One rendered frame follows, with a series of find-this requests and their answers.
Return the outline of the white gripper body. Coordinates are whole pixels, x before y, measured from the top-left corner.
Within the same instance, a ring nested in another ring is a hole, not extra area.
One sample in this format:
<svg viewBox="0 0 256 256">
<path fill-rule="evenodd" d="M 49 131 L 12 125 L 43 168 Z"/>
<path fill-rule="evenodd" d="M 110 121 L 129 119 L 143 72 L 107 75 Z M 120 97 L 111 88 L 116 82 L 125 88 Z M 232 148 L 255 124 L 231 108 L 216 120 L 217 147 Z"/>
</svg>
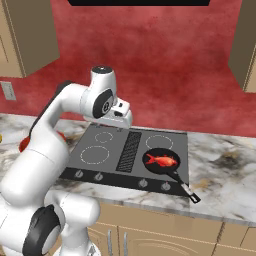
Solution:
<svg viewBox="0 0 256 256">
<path fill-rule="evenodd" d="M 84 116 L 84 119 L 88 122 L 98 123 L 101 125 L 119 127 L 129 129 L 132 126 L 132 112 L 128 111 L 124 117 L 112 116 L 111 114 L 107 114 L 99 119 L 93 119 Z"/>
</svg>

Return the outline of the red plate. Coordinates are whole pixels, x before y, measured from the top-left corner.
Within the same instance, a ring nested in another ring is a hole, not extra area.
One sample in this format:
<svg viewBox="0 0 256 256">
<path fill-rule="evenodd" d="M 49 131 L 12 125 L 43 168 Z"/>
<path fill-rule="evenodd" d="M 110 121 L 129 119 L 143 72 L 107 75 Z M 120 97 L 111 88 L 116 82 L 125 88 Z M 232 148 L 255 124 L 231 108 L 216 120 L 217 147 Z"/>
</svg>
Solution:
<svg viewBox="0 0 256 256">
<path fill-rule="evenodd" d="M 19 151 L 25 149 L 34 150 L 42 154 L 48 154 L 55 147 L 64 145 L 66 137 L 63 133 L 56 132 L 33 132 L 30 136 L 25 137 L 19 144 Z"/>
</svg>

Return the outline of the red fish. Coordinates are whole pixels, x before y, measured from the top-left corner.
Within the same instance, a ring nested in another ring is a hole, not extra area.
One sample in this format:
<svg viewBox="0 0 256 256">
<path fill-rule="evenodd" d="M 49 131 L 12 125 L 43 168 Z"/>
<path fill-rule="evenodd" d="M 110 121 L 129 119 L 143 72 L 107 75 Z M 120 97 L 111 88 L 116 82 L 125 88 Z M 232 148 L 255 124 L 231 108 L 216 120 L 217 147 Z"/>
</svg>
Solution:
<svg viewBox="0 0 256 256">
<path fill-rule="evenodd" d="M 171 167 L 178 164 L 178 162 L 170 156 L 152 156 L 148 154 L 149 160 L 146 161 L 146 164 L 157 163 L 160 167 Z"/>
</svg>

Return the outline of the grey hob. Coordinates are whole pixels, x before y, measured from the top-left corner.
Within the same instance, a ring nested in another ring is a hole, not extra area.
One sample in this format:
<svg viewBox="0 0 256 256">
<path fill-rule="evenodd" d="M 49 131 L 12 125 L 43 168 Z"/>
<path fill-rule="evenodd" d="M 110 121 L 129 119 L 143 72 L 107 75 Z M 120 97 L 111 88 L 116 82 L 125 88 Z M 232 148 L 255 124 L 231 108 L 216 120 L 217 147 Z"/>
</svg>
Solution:
<svg viewBox="0 0 256 256">
<path fill-rule="evenodd" d="M 188 174 L 188 137 L 184 132 L 167 132 L 152 129 L 122 129 L 92 124 L 73 149 L 69 163 L 61 177 L 67 180 L 90 182 L 108 186 L 186 196 L 183 188 L 167 175 L 149 172 L 143 162 L 143 154 L 152 148 L 167 148 L 178 154 L 181 160 L 178 174 L 184 182 Z M 76 178 L 78 170 L 83 171 Z M 94 180 L 101 173 L 101 181 Z M 139 186 L 146 179 L 148 185 Z M 168 182 L 169 191 L 161 189 Z"/>
</svg>

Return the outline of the black frying pan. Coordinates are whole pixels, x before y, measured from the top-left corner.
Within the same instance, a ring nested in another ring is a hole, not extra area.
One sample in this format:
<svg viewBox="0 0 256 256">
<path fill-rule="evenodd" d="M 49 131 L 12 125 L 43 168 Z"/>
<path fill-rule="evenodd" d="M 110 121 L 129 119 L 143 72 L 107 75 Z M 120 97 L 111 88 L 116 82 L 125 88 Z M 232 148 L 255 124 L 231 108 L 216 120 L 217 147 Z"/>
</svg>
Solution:
<svg viewBox="0 0 256 256">
<path fill-rule="evenodd" d="M 152 156 L 167 155 L 173 157 L 178 162 L 178 164 L 171 167 L 160 167 L 157 163 L 146 164 L 146 161 L 149 160 L 148 154 Z M 180 167 L 181 160 L 178 154 L 174 151 L 167 148 L 152 148 L 143 154 L 142 162 L 149 172 L 157 175 L 167 175 L 175 180 L 183 188 L 183 190 L 186 192 L 186 194 L 194 204 L 201 201 L 199 196 L 189 188 L 189 186 L 181 179 L 180 175 L 178 174 L 178 168 Z"/>
</svg>

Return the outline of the tan drawer front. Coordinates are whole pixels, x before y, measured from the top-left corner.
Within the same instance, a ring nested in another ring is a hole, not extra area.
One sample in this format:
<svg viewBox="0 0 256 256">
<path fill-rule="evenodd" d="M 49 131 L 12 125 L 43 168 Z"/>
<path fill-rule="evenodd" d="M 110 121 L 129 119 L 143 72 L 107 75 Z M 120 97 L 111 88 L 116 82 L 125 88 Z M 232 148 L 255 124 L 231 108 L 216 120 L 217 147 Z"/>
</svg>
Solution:
<svg viewBox="0 0 256 256">
<path fill-rule="evenodd" d="M 107 203 L 101 204 L 99 221 L 160 234 L 208 241 L 214 240 L 221 228 L 221 222 L 218 221 Z"/>
<path fill-rule="evenodd" d="M 256 227 L 224 223 L 222 225 L 219 243 L 226 246 L 256 251 Z"/>
</svg>

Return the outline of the tan cupboard door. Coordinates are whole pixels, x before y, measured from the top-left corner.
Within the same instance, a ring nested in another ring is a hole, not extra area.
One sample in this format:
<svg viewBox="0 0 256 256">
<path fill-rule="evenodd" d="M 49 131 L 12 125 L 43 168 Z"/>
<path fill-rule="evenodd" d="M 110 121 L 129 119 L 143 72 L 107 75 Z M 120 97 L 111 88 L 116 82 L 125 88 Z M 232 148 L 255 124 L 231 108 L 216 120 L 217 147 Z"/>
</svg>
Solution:
<svg viewBox="0 0 256 256">
<path fill-rule="evenodd" d="M 120 255 L 124 232 L 128 233 L 128 256 L 212 256 L 215 244 L 120 226 Z"/>
<path fill-rule="evenodd" d="M 91 241 L 98 247 L 102 256 L 109 256 L 107 234 L 111 230 L 113 256 L 120 256 L 118 230 L 115 225 L 96 223 L 88 228 Z"/>
</svg>

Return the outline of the black range hood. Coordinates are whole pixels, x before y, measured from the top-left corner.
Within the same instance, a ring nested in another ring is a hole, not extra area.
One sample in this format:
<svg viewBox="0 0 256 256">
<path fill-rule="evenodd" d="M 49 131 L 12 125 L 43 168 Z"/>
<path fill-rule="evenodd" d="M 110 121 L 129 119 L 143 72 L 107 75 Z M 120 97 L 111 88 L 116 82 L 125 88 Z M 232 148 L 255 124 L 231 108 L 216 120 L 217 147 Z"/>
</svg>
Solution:
<svg viewBox="0 0 256 256">
<path fill-rule="evenodd" d="M 211 0 L 67 0 L 71 6 L 209 6 Z"/>
</svg>

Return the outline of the grey wall outlet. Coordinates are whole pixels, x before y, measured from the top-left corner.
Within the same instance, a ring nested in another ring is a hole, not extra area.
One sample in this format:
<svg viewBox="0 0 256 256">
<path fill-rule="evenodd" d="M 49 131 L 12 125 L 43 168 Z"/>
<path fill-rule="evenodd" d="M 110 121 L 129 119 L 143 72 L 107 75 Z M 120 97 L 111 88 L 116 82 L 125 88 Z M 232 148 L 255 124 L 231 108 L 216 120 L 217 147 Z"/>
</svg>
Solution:
<svg viewBox="0 0 256 256">
<path fill-rule="evenodd" d="M 14 93 L 14 90 L 13 90 L 13 87 L 12 87 L 12 83 L 1 81 L 0 85 L 2 87 L 5 98 L 7 100 L 15 101 L 16 96 L 15 96 L 15 93 Z"/>
</svg>

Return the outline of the tan wall cupboard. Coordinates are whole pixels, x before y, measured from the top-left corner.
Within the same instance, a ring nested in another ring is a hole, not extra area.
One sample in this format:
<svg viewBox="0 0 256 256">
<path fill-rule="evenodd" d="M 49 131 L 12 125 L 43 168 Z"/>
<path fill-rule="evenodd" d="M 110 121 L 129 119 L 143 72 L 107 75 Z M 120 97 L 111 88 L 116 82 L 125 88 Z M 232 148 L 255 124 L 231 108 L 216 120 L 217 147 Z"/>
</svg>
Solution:
<svg viewBox="0 0 256 256">
<path fill-rule="evenodd" d="M 256 0 L 242 0 L 228 65 L 240 88 L 256 93 Z"/>
<path fill-rule="evenodd" d="M 0 77 L 27 77 L 59 57 L 50 0 L 0 0 Z"/>
</svg>

